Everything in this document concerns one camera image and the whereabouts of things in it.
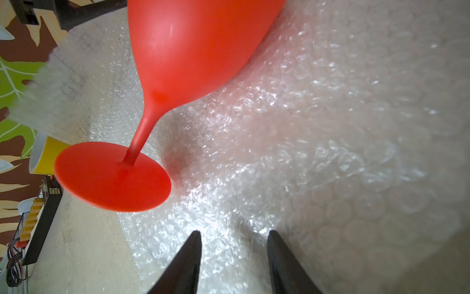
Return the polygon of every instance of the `bubble wrap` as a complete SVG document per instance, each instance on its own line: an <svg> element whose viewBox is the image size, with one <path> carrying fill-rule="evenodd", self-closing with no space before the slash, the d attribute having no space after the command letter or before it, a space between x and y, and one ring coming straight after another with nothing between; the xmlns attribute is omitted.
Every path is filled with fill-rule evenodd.
<svg viewBox="0 0 470 294"><path fill-rule="evenodd" d="M272 229L325 293L393 289L470 221L469 28L467 0L288 1L238 75L145 145L173 188L119 215L142 292L200 230L201 293L270 293ZM126 10L73 29L28 95L17 120L128 145L143 96Z"/></svg>

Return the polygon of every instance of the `wine glass stem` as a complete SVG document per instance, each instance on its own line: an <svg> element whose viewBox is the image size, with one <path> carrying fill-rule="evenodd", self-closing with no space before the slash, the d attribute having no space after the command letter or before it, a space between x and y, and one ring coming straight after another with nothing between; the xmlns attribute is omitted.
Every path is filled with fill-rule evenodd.
<svg viewBox="0 0 470 294"><path fill-rule="evenodd" d="M155 124L162 117L161 114L154 111L146 111L142 115L142 120L135 132L134 138L132 139L131 145L127 149L123 162L125 164L134 165L135 160L139 156L145 142L150 136Z"/></svg>

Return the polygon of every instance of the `black metal bracket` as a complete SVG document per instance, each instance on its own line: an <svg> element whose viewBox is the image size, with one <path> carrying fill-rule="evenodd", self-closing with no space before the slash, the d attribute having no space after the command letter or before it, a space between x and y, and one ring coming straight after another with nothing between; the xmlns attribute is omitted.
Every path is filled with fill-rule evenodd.
<svg viewBox="0 0 470 294"><path fill-rule="evenodd" d="M38 25L33 9L46 9L54 11L63 30L127 6L127 0L105 0L81 7L73 7L69 0L10 0L10 3L22 24Z"/></svg>
<svg viewBox="0 0 470 294"><path fill-rule="evenodd" d="M192 232L147 294L196 294L202 246L201 233Z"/></svg>
<svg viewBox="0 0 470 294"><path fill-rule="evenodd" d="M278 232L267 238L267 258L273 294L321 294Z"/></svg>
<svg viewBox="0 0 470 294"><path fill-rule="evenodd" d="M196 294L201 265L201 233L194 231L147 294ZM267 239L273 294L322 294L278 232Z"/></svg>

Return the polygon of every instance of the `plastic wine glass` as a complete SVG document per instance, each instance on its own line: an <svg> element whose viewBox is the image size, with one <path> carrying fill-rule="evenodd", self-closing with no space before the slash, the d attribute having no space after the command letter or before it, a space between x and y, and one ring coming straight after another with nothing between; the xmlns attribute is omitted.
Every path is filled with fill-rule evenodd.
<svg viewBox="0 0 470 294"><path fill-rule="evenodd" d="M285 0L128 0L132 51L144 113L129 148L86 142L65 149L55 176L72 195L121 212L162 204L165 170L140 153L168 111L229 81L248 61Z"/></svg>

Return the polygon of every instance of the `black cable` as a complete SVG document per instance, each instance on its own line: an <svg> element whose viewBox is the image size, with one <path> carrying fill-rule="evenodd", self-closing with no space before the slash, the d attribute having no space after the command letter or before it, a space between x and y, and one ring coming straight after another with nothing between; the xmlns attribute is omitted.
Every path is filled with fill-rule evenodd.
<svg viewBox="0 0 470 294"><path fill-rule="evenodd" d="M21 263L23 259L23 253L20 252L16 247L15 243L20 238L14 239L7 249L7 285L8 287L18 287L25 280L23 279L23 265Z"/></svg>

